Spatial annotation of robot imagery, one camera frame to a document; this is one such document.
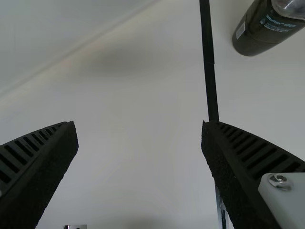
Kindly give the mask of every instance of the metal nut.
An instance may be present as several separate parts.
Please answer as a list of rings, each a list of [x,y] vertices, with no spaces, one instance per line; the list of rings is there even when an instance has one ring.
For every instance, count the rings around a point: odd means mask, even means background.
[[[270,174],[268,181],[273,187],[283,191],[289,191],[292,187],[292,183],[282,174]]]

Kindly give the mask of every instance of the white wall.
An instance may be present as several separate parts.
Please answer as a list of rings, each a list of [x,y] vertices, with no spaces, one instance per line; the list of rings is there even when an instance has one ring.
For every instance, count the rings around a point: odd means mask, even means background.
[[[0,93],[152,0],[0,0]]]

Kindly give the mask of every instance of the black foam padding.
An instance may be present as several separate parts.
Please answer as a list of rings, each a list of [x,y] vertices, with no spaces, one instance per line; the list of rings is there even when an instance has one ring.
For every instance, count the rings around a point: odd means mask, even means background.
[[[256,168],[246,170],[245,162],[240,160],[248,153],[253,152],[250,146],[245,148],[253,141],[252,137],[255,137],[256,141],[264,141],[224,123],[203,123],[202,151],[234,228],[280,229],[257,191],[259,180],[251,177],[252,169]]]
[[[0,171],[9,178],[3,181],[5,176],[0,176],[0,229],[36,227],[77,150],[74,122],[46,127],[0,147],[0,161],[7,159]]]

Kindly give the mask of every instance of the small metal object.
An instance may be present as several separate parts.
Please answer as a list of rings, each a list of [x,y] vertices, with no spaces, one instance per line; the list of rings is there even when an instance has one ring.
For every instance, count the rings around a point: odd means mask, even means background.
[[[87,225],[66,225],[64,229],[87,229]]]
[[[289,191],[292,187],[292,183],[281,174],[270,174],[268,176],[268,181],[273,187],[283,191]]]

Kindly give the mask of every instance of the clear bottle cap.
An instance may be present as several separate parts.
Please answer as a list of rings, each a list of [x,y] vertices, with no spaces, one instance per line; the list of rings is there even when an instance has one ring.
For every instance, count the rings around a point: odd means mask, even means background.
[[[272,6],[283,17],[305,20],[305,0],[272,0]]]

